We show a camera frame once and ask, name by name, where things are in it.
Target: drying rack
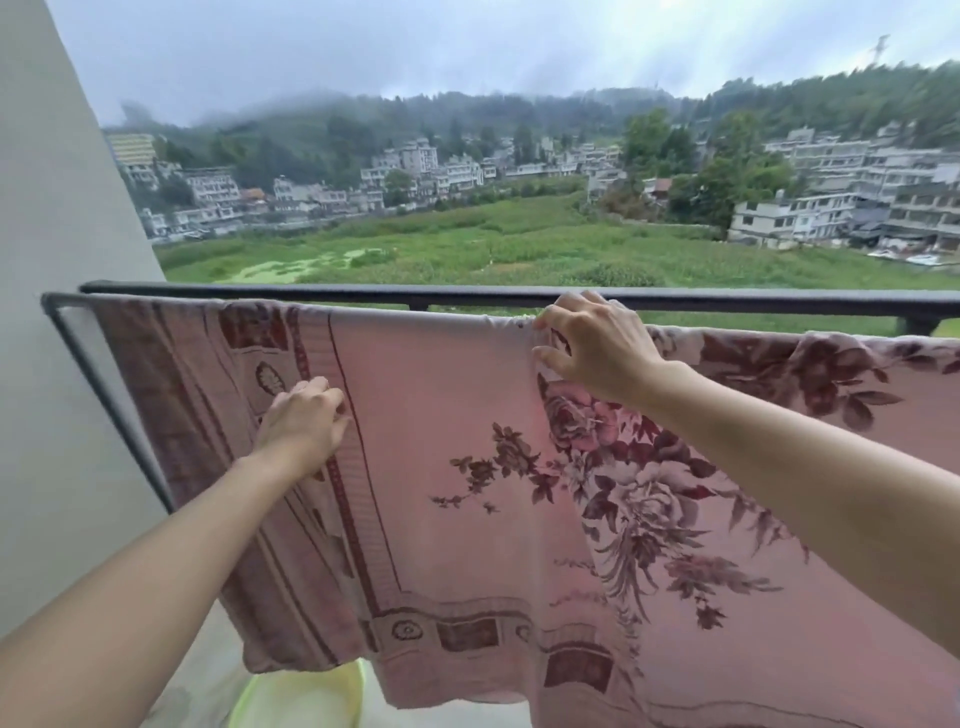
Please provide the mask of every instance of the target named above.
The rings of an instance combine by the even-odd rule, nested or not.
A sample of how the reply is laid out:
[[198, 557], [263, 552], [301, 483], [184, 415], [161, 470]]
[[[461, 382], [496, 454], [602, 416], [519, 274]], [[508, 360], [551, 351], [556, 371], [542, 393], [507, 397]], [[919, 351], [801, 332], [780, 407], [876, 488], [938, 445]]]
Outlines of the drying rack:
[[[119, 402], [76, 333], [63, 317], [65, 308], [87, 307], [98, 294], [160, 296], [181, 299], [267, 299], [301, 303], [393, 303], [412, 311], [431, 305], [539, 308], [565, 292], [550, 286], [456, 285], [216, 285], [205, 283], [84, 283], [76, 293], [45, 293], [40, 299], [57, 333], [77, 362], [97, 400], [116, 427], [134, 462], [168, 512], [173, 503], [153, 457], [124, 417]], [[710, 311], [828, 316], [885, 316], [899, 319], [903, 334], [928, 336], [944, 319], [960, 318], [960, 291], [854, 291], [766, 288], [599, 288], [603, 296], [640, 311]]]

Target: cloudy sky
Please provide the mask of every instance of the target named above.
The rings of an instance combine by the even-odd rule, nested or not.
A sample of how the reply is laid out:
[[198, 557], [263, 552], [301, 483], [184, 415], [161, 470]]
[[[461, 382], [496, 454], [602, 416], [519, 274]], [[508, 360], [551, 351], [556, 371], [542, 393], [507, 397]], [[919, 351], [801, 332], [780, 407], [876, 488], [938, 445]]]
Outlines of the cloudy sky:
[[956, 0], [48, 0], [102, 122], [187, 124], [330, 88], [566, 94], [960, 59]]

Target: grass field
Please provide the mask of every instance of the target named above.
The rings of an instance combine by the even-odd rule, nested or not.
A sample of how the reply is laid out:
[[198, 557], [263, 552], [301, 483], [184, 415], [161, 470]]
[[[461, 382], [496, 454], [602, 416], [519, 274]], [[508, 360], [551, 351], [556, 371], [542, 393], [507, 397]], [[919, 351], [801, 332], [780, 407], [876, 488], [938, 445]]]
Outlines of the grass field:
[[[960, 289], [960, 277], [857, 251], [776, 252], [713, 242], [697, 228], [597, 222], [578, 210], [581, 199], [512, 199], [297, 237], [186, 243], [157, 248], [157, 257], [169, 280], [190, 282]], [[760, 330], [895, 331], [893, 319], [868, 317], [649, 312], [644, 319]]]

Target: floral blanket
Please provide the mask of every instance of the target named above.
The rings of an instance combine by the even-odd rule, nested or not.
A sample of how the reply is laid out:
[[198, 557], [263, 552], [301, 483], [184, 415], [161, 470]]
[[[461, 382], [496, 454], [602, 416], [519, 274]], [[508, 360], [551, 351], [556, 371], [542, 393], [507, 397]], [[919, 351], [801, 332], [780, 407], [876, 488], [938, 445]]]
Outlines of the floral blanket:
[[[689, 444], [538, 370], [527, 320], [112, 296], [96, 311], [178, 503], [249, 450], [277, 392], [323, 375], [348, 394], [336, 457], [225, 586], [254, 671], [363, 656], [398, 707], [526, 699], [537, 726], [958, 718], [957, 661]], [[652, 331], [716, 381], [960, 472], [960, 342]]]

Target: right hand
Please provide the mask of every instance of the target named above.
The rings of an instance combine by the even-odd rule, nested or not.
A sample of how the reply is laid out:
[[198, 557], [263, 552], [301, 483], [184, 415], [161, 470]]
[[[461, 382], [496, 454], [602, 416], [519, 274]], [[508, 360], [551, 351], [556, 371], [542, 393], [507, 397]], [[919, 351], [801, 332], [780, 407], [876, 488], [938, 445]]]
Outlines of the right hand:
[[543, 310], [534, 328], [553, 328], [570, 345], [570, 354], [536, 347], [534, 355], [599, 400], [636, 405], [665, 364], [640, 317], [593, 291], [564, 293]]

